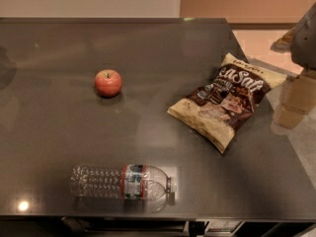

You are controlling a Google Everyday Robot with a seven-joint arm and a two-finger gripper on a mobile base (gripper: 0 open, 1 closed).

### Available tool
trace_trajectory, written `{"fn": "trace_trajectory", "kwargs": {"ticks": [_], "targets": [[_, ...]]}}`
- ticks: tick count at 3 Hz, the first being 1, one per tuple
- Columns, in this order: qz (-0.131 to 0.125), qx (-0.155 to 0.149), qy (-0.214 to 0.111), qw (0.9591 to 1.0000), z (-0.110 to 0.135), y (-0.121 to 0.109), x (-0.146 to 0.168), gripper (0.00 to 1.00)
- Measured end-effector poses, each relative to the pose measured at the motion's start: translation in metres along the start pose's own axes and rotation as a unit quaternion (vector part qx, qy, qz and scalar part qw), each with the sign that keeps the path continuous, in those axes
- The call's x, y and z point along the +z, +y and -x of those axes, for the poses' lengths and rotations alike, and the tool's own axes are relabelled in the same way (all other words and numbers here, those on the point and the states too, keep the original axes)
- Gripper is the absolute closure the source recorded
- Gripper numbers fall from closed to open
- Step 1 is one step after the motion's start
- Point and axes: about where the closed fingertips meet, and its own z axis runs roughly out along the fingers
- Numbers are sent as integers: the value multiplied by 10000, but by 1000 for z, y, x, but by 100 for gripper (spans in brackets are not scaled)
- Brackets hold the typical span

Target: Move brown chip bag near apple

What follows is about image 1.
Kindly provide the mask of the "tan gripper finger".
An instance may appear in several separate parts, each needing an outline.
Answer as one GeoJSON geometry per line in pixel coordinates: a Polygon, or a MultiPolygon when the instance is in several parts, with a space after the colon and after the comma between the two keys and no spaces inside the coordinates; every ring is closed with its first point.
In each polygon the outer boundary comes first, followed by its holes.
{"type": "Polygon", "coordinates": [[[288,77],[281,87],[274,123],[293,129],[316,107],[316,71],[303,70],[288,77]]]}
{"type": "Polygon", "coordinates": [[[272,48],[275,50],[291,50],[294,29],[288,30],[281,38],[277,39],[272,48]]]}

